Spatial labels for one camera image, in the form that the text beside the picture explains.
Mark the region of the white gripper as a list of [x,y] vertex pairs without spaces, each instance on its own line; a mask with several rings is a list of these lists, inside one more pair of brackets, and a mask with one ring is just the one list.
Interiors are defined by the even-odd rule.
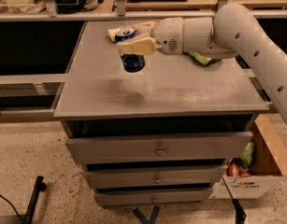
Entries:
[[166,18],[158,23],[145,21],[133,24],[136,34],[146,37],[119,42],[118,51],[122,54],[134,55],[152,55],[157,50],[166,55],[181,54],[183,52],[183,26],[183,18]]

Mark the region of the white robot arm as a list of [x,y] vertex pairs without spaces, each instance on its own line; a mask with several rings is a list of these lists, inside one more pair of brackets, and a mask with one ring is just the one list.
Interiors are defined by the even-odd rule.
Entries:
[[165,55],[196,52],[218,59],[240,56],[287,125],[287,54],[244,6],[226,4],[213,18],[166,18],[135,27],[139,35],[118,43],[119,52],[136,55],[151,55],[155,51]]

